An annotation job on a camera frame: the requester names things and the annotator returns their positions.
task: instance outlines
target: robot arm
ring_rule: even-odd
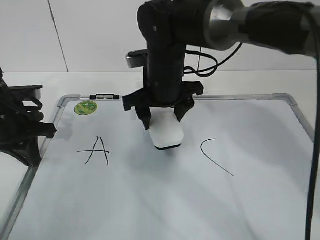
[[[298,3],[320,21],[320,7]],[[123,97],[126,111],[135,107],[146,130],[150,107],[174,108],[177,120],[201,95],[200,82],[182,81],[187,45],[225,51],[237,42],[315,56],[314,38],[304,13],[287,2],[244,7],[241,0],[152,0],[137,13],[147,50],[131,52],[131,66],[142,67],[144,88]]]

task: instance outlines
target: white board surface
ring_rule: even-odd
[[[286,102],[196,101],[182,146],[166,151],[121,101],[98,101],[87,116],[77,103],[65,108],[10,240],[304,239],[313,144]],[[97,136],[109,166],[103,152],[88,164],[90,152],[77,152]],[[203,151],[234,177],[202,154],[212,138]]]
[[[0,23],[4,72],[67,71],[47,0],[2,0]]]

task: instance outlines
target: black clamp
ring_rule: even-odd
[[[56,128],[40,122],[41,85],[8,87],[0,76],[0,152],[11,155],[24,165],[36,167],[41,162],[38,137],[52,139]],[[35,106],[24,106],[31,101]]]

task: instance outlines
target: round sticker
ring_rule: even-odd
[[[89,115],[93,114],[97,108],[98,105],[94,101],[83,101],[74,107],[74,112],[78,115]]]

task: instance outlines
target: whiteboard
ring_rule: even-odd
[[[165,151],[120,100],[86,116],[77,103],[60,109],[10,240],[304,239],[313,143],[287,102],[198,98],[181,147]],[[97,136],[109,166],[100,142],[87,164],[78,152]],[[208,139],[205,154],[234,176],[202,153]]]

